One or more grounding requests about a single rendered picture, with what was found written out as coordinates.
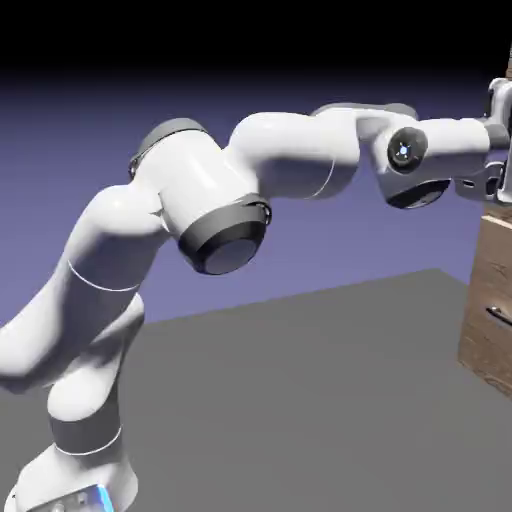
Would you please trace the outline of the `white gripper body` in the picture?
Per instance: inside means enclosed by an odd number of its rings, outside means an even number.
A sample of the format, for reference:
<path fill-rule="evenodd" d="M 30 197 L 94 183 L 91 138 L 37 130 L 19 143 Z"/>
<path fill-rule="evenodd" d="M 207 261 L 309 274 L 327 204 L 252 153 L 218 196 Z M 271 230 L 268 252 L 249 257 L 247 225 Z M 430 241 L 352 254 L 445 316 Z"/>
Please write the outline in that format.
<path fill-rule="evenodd" d="M 496 78 L 489 85 L 490 110 L 486 129 L 491 152 L 502 164 L 496 189 L 496 201 L 512 203 L 512 80 Z"/>

